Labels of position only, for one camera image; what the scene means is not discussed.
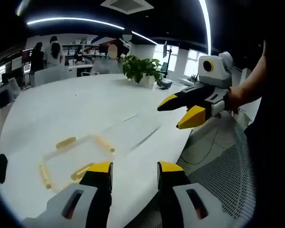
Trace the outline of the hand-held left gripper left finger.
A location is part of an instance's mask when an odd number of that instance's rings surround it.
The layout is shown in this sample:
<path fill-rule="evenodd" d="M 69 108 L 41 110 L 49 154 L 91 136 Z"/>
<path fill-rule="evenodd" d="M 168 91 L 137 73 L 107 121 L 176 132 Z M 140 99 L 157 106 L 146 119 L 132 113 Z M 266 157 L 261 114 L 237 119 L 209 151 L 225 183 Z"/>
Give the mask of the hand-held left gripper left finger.
<path fill-rule="evenodd" d="M 113 163 L 95 163 L 79 183 L 73 183 L 47 202 L 36 218 L 22 221 L 24 228 L 105 228 L 112 204 Z"/>

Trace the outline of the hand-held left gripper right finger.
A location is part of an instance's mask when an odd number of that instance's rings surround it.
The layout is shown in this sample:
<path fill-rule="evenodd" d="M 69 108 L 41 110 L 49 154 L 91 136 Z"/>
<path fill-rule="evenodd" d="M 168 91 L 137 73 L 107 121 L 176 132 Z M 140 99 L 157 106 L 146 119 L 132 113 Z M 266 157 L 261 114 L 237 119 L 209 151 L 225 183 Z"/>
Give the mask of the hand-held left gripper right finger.
<path fill-rule="evenodd" d="M 164 228 L 226 228 L 231 216 L 206 188 L 191 183 L 182 167 L 157 162 L 159 206 Z"/>

